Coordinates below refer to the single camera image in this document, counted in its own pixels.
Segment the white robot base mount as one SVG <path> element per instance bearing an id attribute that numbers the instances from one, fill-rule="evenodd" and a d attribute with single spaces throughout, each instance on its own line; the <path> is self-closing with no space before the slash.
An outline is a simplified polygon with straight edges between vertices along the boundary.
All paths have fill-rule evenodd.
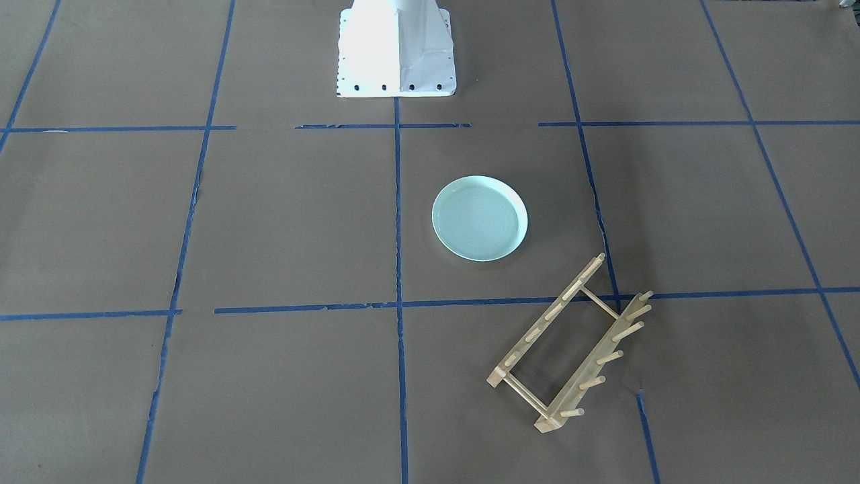
<path id="1" fill-rule="evenodd" d="M 451 26 L 449 11 L 435 1 L 354 1 L 340 12 L 336 95 L 454 95 Z"/>

